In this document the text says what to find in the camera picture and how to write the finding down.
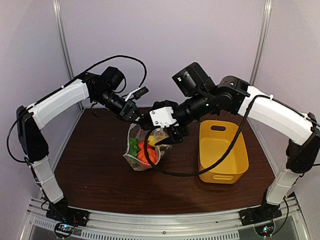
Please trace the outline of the aluminium corner post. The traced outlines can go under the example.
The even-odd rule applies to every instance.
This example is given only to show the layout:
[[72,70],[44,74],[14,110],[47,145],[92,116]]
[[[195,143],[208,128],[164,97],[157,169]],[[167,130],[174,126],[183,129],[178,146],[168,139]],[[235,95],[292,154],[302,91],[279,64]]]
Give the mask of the aluminium corner post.
[[56,26],[57,26],[59,44],[62,52],[62,58],[63,58],[67,75],[71,80],[74,77],[74,73],[73,73],[70,54],[67,46],[67,40],[66,40],[63,17],[62,17],[62,10],[61,10],[61,2],[59,0],[53,0],[52,3],[53,3],[53,13],[55,17]]
[[271,17],[272,17],[272,0],[265,0],[256,54],[255,54],[253,67],[252,67],[252,71],[249,79],[249,84],[251,86],[255,85],[258,74],[259,74],[259,70],[262,64],[264,49],[267,43],[268,33],[270,29]]

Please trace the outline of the yellow toy corn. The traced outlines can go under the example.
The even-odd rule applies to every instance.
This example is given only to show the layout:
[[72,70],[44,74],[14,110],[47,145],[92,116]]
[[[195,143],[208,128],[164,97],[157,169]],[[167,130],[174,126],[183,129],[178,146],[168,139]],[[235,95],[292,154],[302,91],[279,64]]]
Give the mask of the yellow toy corn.
[[150,145],[151,147],[155,147],[155,146],[156,146],[155,137],[154,137],[153,135],[150,135],[150,136],[148,137],[147,143],[148,143],[148,145]]

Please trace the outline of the clear dotted zip bag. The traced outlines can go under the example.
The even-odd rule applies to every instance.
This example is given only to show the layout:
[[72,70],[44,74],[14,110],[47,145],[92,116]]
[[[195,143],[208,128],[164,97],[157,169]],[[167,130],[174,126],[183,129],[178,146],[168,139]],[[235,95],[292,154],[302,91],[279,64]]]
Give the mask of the clear dotted zip bag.
[[[123,157],[130,167],[137,172],[152,168],[150,163],[157,165],[163,158],[164,154],[172,147],[171,145],[156,145],[155,147],[148,145],[149,136],[154,136],[155,139],[169,137],[169,135],[162,128],[153,130],[148,137],[146,137],[147,133],[148,132],[146,130],[143,130],[135,123],[132,123],[129,126],[127,132],[126,150],[123,154]],[[138,147],[140,151],[138,152],[137,157],[129,154],[129,138],[136,138],[139,140]]]

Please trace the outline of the green leafy toy vegetable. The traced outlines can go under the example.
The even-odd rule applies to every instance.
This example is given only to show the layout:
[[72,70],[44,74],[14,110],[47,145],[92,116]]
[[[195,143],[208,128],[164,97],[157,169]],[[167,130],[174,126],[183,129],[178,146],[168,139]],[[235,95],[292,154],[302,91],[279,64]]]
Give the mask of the green leafy toy vegetable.
[[138,152],[140,151],[140,149],[139,149],[139,140],[137,138],[130,137],[128,139],[128,142],[129,142],[129,151],[128,151],[128,153],[133,157],[137,157]]

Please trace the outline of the aluminium front rail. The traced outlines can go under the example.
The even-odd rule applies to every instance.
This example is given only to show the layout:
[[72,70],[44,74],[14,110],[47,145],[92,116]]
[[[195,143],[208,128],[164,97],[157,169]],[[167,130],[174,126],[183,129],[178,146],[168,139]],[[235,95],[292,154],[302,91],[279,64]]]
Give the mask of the aluminium front rail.
[[68,240],[309,240],[297,199],[280,205],[282,215],[271,221],[243,225],[239,209],[190,214],[122,214],[90,210]]

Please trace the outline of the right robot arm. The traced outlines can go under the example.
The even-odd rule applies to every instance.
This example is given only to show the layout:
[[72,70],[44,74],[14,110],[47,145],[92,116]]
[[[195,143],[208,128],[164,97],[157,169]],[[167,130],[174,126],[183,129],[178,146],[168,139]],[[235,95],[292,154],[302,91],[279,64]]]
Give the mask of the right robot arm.
[[214,84],[199,63],[193,62],[173,76],[186,100],[155,102],[152,110],[139,119],[140,127],[151,133],[165,129],[165,145],[182,142],[188,124],[206,114],[227,111],[244,119],[259,121],[288,137],[287,160],[265,191],[258,207],[239,212],[243,221],[254,223],[274,218],[287,192],[298,178],[314,166],[320,150],[320,125],[312,113],[302,113],[261,92],[248,82],[229,75]]

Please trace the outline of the left aluminium corner post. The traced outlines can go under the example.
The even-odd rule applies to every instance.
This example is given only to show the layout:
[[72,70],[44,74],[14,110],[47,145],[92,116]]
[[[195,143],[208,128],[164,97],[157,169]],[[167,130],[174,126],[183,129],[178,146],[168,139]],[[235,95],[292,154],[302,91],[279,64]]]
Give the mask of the left aluminium corner post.
[[59,0],[53,0],[52,3],[53,3],[53,13],[55,17],[56,26],[57,26],[59,44],[62,52],[62,58],[63,58],[67,75],[71,80],[74,77],[74,73],[73,73],[70,54],[67,46],[67,40],[66,40],[63,17],[62,17],[62,10],[61,10],[61,2]]

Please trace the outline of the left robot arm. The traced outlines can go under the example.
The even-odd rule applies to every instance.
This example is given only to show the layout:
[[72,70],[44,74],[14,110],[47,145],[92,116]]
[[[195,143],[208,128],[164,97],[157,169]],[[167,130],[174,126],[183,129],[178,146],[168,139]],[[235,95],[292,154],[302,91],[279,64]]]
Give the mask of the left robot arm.
[[85,99],[101,104],[118,119],[133,123],[140,116],[136,103],[115,92],[124,78],[124,74],[112,66],[101,75],[81,73],[49,96],[28,107],[20,106],[16,111],[18,140],[26,155],[26,163],[50,204],[49,212],[61,222],[69,221],[72,211],[49,163],[49,146],[41,130],[55,117]]

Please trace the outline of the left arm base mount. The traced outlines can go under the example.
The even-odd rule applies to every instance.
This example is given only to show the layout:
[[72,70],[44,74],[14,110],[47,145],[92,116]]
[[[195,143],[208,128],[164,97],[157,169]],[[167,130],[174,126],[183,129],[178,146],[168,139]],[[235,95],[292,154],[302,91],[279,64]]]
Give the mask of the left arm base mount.
[[54,209],[46,211],[46,217],[55,221],[67,223],[76,227],[86,227],[89,219],[89,212],[77,208],[68,207],[67,214],[61,216]]

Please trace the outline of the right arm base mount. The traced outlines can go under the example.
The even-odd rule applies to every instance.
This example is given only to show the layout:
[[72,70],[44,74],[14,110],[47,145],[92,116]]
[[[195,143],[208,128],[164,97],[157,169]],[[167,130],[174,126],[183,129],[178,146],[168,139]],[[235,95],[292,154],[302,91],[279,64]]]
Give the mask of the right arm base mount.
[[243,226],[271,221],[282,216],[279,205],[262,204],[257,207],[249,207],[238,212]]

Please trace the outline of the right aluminium corner post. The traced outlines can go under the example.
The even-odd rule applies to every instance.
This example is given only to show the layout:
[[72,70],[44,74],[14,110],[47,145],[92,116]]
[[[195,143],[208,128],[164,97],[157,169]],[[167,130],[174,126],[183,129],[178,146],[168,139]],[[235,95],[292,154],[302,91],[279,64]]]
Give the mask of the right aluminium corner post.
[[258,74],[259,74],[259,70],[262,64],[264,49],[267,43],[268,33],[270,29],[271,17],[272,17],[272,0],[265,0],[256,54],[255,54],[253,67],[252,67],[252,71],[249,79],[249,84],[251,86],[255,85]]

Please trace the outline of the yellow plastic basket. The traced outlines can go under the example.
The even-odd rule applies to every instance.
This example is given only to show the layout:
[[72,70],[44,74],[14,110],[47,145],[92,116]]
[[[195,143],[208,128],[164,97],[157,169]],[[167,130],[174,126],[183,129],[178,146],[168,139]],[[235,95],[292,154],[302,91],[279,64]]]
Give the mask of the yellow plastic basket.
[[[239,126],[229,121],[205,120],[199,127],[198,170],[216,163],[227,151]],[[199,175],[209,184],[235,184],[249,168],[245,140],[240,134],[226,158],[215,168]]]

